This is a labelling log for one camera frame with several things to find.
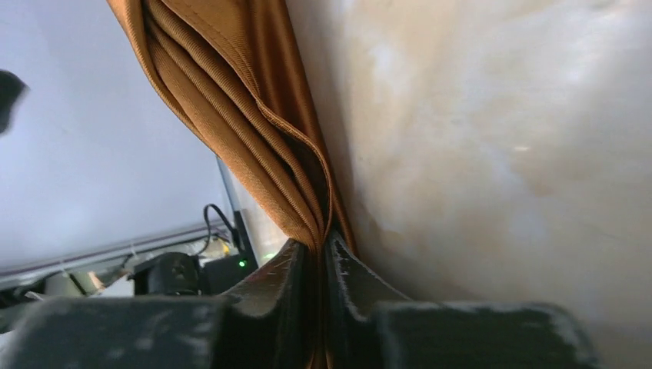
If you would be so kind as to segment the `brown cloth napkin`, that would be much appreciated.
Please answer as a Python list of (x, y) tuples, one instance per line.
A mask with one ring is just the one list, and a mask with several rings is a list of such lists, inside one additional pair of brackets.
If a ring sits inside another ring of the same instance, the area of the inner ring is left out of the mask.
[(309, 368), (332, 368), (324, 243), (354, 243), (283, 1), (111, 1), (161, 100), (308, 249)]

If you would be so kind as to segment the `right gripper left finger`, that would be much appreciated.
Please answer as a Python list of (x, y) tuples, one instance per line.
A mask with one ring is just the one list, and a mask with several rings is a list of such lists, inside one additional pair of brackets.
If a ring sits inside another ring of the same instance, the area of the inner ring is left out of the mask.
[(211, 297), (51, 298), (33, 304), (3, 368), (303, 368), (306, 248), (288, 241), (267, 264)]

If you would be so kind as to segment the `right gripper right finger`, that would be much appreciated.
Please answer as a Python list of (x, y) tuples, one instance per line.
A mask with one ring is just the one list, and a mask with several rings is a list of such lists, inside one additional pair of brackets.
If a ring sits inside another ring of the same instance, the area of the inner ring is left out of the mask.
[(333, 368), (599, 368), (566, 311), (540, 303), (413, 301), (346, 247), (325, 245)]

